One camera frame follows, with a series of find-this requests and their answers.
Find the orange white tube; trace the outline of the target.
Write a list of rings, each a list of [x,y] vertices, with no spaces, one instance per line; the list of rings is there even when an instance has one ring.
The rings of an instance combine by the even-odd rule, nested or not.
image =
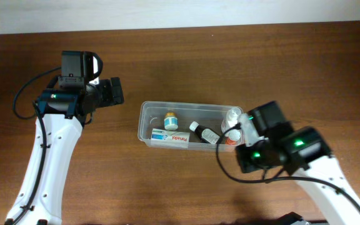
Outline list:
[[[227,133],[226,145],[237,146],[242,141],[241,132],[237,129],[233,129]]]

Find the white spray bottle clear cap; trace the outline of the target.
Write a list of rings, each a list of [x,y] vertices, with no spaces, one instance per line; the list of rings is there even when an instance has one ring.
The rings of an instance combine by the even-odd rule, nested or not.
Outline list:
[[[221,131],[225,133],[238,123],[238,118],[241,115],[241,110],[238,107],[232,107],[225,115],[221,123]]]

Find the clear plastic container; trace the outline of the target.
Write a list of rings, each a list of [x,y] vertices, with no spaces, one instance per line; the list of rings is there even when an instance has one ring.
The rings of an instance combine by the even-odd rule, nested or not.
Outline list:
[[[221,124],[229,110],[234,106],[215,104],[196,104],[184,102],[146,101],[141,106],[137,136],[150,148],[180,149],[214,152],[214,144],[203,143],[189,129],[196,121],[202,126],[212,129],[218,135],[222,134]],[[174,113],[177,117],[177,132],[188,133],[189,141],[184,144],[173,141],[152,140],[153,129],[164,129],[164,117]]]

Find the dark brown syrup bottle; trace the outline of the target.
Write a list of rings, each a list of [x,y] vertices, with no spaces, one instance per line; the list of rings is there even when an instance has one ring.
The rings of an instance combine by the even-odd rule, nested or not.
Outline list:
[[[216,134],[212,129],[200,125],[196,121],[193,121],[189,128],[204,143],[217,144],[219,141],[218,134]]]

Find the small jar gold lid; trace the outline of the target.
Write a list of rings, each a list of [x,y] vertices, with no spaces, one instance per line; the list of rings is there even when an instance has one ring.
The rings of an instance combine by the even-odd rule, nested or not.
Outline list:
[[[175,131],[178,129],[178,119],[174,112],[167,112],[164,117],[164,128],[168,131]]]

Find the white Panadol box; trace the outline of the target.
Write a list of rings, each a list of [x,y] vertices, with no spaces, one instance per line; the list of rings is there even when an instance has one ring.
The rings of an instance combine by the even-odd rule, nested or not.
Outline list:
[[[184,148],[189,146],[190,134],[188,132],[167,131],[154,128],[151,133],[151,143],[156,146],[168,148]]]

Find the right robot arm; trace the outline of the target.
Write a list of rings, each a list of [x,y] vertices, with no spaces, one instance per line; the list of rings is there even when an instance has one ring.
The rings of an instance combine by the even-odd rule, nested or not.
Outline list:
[[[240,114],[237,121],[244,136],[236,148],[242,173],[280,167],[329,224],[360,224],[360,198],[316,129],[295,130],[275,101]]]

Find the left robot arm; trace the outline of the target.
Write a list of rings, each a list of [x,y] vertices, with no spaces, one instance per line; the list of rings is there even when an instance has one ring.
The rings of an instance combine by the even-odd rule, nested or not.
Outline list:
[[[122,104],[118,77],[80,90],[45,89],[34,102],[36,133],[19,194],[6,224],[61,224],[63,192],[71,156],[98,108]]]

